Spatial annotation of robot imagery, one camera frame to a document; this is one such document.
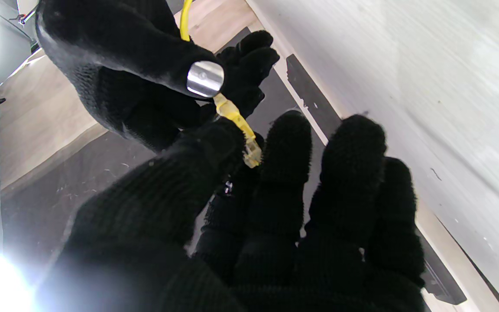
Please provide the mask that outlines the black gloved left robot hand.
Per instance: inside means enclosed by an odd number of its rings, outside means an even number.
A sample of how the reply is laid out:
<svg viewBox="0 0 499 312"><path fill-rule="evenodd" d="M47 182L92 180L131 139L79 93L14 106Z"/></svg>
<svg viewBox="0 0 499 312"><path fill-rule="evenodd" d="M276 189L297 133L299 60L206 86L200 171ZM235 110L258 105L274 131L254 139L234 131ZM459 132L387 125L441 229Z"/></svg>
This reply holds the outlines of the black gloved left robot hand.
<svg viewBox="0 0 499 312"><path fill-rule="evenodd" d="M93 196L34 312L423 312L409 168L383 128L341 121L303 222L311 126L281 115L260 166L218 119Z"/></svg>

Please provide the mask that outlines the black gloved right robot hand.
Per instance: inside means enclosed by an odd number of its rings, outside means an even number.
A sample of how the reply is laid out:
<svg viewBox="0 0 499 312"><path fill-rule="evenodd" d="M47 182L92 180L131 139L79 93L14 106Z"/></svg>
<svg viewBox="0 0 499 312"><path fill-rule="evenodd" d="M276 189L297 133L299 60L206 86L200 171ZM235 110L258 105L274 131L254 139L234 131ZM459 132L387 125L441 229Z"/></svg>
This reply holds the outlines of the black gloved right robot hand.
<svg viewBox="0 0 499 312"><path fill-rule="evenodd" d="M98 123L156 153L214 114L212 100L199 105L202 97L188 90L194 63L224 70L221 93L247 118L280 58L265 30L218 55L182 40L165 0L42 0L36 35Z"/></svg>

